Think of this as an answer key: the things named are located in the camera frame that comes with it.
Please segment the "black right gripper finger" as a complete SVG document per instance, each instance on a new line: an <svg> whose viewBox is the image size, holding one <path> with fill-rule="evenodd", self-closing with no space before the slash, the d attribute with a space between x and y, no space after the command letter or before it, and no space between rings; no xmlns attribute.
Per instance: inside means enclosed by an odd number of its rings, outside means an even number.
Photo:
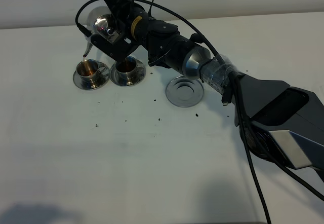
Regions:
<svg viewBox="0 0 324 224"><path fill-rule="evenodd" d="M121 31L131 28L131 0L104 0Z"/></svg>
<svg viewBox="0 0 324 224"><path fill-rule="evenodd" d="M121 38L112 44L98 34L92 35L90 41L103 53L119 62L124 61L124 59L132 54L139 46L139 44L134 41L128 43L124 38Z"/></svg>

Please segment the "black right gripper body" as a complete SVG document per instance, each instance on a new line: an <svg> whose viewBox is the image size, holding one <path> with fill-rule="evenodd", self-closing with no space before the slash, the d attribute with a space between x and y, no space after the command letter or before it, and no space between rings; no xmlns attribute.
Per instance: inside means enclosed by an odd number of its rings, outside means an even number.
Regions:
<svg viewBox="0 0 324 224"><path fill-rule="evenodd" d="M133 5L131 15L129 35L147 50L148 65L172 68L184 74L185 58L200 45L183 37L178 26L150 18L140 5Z"/></svg>

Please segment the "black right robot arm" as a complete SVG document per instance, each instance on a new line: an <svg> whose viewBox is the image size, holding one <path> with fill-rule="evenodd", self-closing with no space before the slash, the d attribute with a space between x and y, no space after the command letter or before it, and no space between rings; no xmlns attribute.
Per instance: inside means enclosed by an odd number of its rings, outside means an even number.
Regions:
<svg viewBox="0 0 324 224"><path fill-rule="evenodd" d="M234 104L235 124L248 151L288 175L309 167L323 177L323 104L315 93L239 71L200 31L185 38L176 25L153 18L142 7L144 0L101 1L113 28L86 32L95 47L122 62L142 46L149 66L206 82L224 105Z"/></svg>

